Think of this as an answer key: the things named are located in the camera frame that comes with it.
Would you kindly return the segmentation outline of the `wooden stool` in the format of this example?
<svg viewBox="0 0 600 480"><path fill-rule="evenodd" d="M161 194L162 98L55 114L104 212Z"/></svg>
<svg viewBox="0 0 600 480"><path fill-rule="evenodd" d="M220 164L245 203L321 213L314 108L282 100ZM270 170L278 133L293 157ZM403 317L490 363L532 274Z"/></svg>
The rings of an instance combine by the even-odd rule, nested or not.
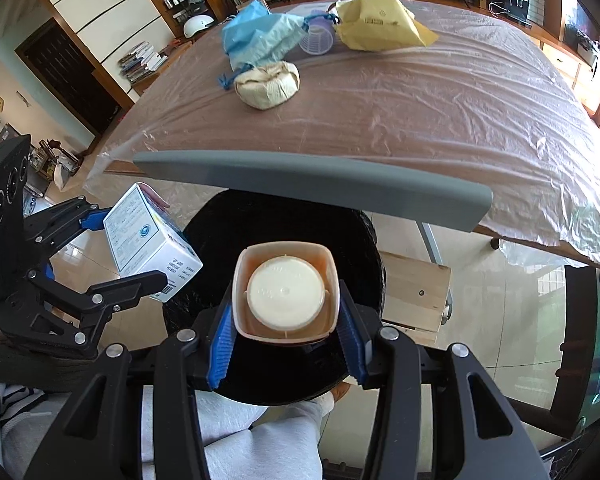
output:
<svg viewBox="0 0 600 480"><path fill-rule="evenodd" d="M442 264L380 253L386 271L382 322L434 347L446 310L451 269Z"/></svg>

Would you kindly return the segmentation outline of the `beige plastic cup with lid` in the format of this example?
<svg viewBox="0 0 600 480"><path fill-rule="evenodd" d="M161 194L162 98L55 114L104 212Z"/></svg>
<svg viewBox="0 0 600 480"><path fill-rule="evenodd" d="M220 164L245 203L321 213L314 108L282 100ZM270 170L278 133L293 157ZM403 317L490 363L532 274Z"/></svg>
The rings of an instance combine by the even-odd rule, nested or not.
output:
<svg viewBox="0 0 600 480"><path fill-rule="evenodd" d="M232 284L237 333L265 344L313 344L338 321L340 286L332 253L320 244L272 242L239 255Z"/></svg>

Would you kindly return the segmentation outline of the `blue drawstring bag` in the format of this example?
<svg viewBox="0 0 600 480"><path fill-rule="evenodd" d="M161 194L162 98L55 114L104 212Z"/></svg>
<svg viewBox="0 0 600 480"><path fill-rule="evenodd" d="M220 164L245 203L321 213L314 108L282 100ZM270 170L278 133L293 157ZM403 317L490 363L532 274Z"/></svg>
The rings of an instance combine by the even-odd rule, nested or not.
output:
<svg viewBox="0 0 600 480"><path fill-rule="evenodd" d="M309 35L310 24L319 18L334 25L340 23L340 17L333 13L308 16L273 13L264 0L252 0L221 29L222 48L230 61L232 74L222 75L220 86L230 90L239 75L281 61Z"/></svg>

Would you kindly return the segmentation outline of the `lilac plastic basket cup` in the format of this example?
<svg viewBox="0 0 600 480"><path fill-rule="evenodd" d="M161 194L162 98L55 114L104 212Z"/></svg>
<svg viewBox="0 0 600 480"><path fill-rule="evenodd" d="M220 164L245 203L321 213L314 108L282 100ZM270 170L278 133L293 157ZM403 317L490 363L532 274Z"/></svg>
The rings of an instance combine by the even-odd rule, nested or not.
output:
<svg viewBox="0 0 600 480"><path fill-rule="evenodd" d="M335 31L326 13L314 10L306 17L308 30L299 42L300 49L308 55L324 55L332 50Z"/></svg>

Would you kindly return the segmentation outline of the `white printed carton box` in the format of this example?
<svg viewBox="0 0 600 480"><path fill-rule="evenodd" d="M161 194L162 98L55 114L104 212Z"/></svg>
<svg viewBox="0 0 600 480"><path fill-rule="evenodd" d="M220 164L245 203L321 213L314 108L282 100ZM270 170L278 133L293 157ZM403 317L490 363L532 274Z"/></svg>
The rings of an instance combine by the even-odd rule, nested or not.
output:
<svg viewBox="0 0 600 480"><path fill-rule="evenodd" d="M171 300L201 269L202 262L171 219L169 205L144 182L136 182L104 218L104 230L119 275L166 274L153 300Z"/></svg>

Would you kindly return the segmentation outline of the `grey chair backrest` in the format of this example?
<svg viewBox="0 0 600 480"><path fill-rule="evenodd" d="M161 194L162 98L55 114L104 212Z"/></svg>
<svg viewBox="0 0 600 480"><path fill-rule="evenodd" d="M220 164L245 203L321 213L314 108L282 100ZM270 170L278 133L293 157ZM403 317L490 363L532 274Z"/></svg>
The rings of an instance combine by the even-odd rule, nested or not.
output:
<svg viewBox="0 0 600 480"><path fill-rule="evenodd" d="M148 177L309 200L444 226L475 229L492 205L483 184L406 167L257 151L161 151L134 156Z"/></svg>

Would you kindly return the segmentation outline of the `white helmet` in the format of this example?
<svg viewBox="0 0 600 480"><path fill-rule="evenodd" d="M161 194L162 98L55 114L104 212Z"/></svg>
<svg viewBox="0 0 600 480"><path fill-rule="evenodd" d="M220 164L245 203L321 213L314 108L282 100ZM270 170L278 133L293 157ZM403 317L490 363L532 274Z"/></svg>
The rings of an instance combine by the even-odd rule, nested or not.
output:
<svg viewBox="0 0 600 480"><path fill-rule="evenodd" d="M198 32L208 29L215 23L215 19L207 14L198 14L189 18L183 25L183 34L186 38L193 38Z"/></svg>

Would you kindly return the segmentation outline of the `yellow padded envelope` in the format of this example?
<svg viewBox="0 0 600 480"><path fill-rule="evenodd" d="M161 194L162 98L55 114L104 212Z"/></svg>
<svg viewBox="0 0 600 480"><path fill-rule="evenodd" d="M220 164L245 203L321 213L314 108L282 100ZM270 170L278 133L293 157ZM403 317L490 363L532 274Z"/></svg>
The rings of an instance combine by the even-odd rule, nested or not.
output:
<svg viewBox="0 0 600 480"><path fill-rule="evenodd" d="M400 0L338 0L329 10L339 18L336 35L351 50L429 47L439 39Z"/></svg>

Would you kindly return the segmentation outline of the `stack of books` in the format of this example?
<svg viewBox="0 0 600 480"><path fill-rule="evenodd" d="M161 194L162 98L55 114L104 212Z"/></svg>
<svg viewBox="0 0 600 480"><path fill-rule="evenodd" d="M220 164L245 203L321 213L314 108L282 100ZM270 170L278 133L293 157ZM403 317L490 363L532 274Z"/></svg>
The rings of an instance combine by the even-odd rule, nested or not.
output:
<svg viewBox="0 0 600 480"><path fill-rule="evenodd" d="M152 44L143 41L118 61L121 76L135 84L137 81L155 73L168 59L162 51L158 51Z"/></svg>

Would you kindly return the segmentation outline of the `round beige paper bundle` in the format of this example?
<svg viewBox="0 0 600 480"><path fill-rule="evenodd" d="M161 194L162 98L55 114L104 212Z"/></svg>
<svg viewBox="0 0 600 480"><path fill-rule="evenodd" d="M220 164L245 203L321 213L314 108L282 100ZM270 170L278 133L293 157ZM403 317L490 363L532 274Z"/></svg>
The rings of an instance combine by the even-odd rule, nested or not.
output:
<svg viewBox="0 0 600 480"><path fill-rule="evenodd" d="M256 110L269 110L289 101L300 89L297 66L285 61L247 70L234 81L238 98Z"/></svg>

